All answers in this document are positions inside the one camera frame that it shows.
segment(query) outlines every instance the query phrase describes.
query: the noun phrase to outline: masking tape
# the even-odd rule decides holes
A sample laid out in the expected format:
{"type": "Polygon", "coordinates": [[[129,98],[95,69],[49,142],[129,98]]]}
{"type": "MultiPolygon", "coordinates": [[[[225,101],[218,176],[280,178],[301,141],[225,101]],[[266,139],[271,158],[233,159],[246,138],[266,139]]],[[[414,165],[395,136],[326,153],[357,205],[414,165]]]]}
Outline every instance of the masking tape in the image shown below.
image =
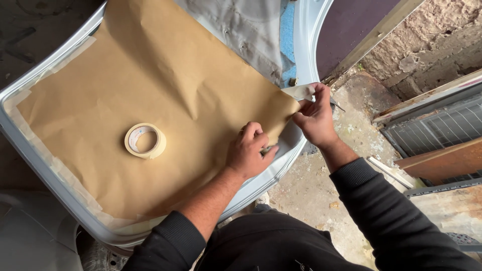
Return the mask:
{"type": "Polygon", "coordinates": [[[166,148],[166,136],[154,125],[150,123],[140,123],[134,125],[125,135],[125,147],[132,154],[144,159],[154,159],[158,157],[166,148]],[[157,141],[156,145],[149,151],[139,152],[135,145],[141,135],[147,132],[155,132],[157,141]]]}

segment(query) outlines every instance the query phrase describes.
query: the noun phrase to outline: dirty floor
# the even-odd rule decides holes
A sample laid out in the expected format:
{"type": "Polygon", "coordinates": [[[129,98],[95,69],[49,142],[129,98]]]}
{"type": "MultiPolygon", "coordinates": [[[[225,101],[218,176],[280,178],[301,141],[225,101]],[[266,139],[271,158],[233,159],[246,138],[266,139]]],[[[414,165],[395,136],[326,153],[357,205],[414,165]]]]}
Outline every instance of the dirty floor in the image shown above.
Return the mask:
{"type": "MultiPolygon", "coordinates": [[[[367,73],[354,75],[333,92],[334,99],[346,110],[344,113],[337,108],[333,116],[339,137],[361,157],[375,156],[385,165],[393,166],[399,157],[371,124],[370,117],[398,104],[399,99],[367,73]]],[[[268,192],[271,206],[317,229],[329,230],[333,244],[343,257],[375,269],[373,249],[338,199],[321,153],[316,148],[305,150],[268,192]]],[[[394,179],[386,178],[400,191],[405,190],[394,179]]]]}

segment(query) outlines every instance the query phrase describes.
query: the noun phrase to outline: kraft paper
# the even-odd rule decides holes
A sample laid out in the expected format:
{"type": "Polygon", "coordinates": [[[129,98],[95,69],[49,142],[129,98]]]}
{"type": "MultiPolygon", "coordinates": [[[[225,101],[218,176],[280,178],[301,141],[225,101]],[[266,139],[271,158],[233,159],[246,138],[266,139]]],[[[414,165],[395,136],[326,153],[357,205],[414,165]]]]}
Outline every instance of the kraft paper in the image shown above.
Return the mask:
{"type": "Polygon", "coordinates": [[[299,109],[171,0],[110,1],[94,37],[17,108],[114,218],[169,213],[219,171],[248,121],[260,122],[272,145],[299,109]],[[143,122],[168,142],[152,160],[124,145],[143,122]]]}

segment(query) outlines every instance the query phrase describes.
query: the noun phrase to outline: metal grate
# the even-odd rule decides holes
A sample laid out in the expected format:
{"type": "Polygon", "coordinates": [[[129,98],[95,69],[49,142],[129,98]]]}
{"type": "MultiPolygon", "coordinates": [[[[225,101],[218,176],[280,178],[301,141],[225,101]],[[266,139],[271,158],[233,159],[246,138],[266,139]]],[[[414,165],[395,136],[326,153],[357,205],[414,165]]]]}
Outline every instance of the metal grate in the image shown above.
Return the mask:
{"type": "MultiPolygon", "coordinates": [[[[482,136],[482,94],[382,129],[404,156],[443,149],[482,136]]],[[[453,183],[482,177],[482,170],[443,180],[453,183]]]]}

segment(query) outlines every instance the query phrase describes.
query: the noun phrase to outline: rough plaster wall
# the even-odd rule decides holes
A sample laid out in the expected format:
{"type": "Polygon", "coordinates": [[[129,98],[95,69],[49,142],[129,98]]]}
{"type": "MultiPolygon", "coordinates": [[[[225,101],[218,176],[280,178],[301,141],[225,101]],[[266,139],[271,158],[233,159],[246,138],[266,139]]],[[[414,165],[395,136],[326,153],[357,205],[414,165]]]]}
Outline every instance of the rough plaster wall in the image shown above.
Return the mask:
{"type": "Polygon", "coordinates": [[[470,61],[476,62],[470,55],[480,49],[479,44],[474,45],[482,39],[481,9],[481,0],[426,0],[361,62],[370,74],[395,90],[396,84],[410,75],[422,91],[441,84],[430,82],[433,78],[456,79],[461,74],[457,71],[463,70],[463,74],[470,61]],[[460,53],[456,61],[444,60],[460,53]],[[439,72],[433,65],[451,67],[439,72]]]}

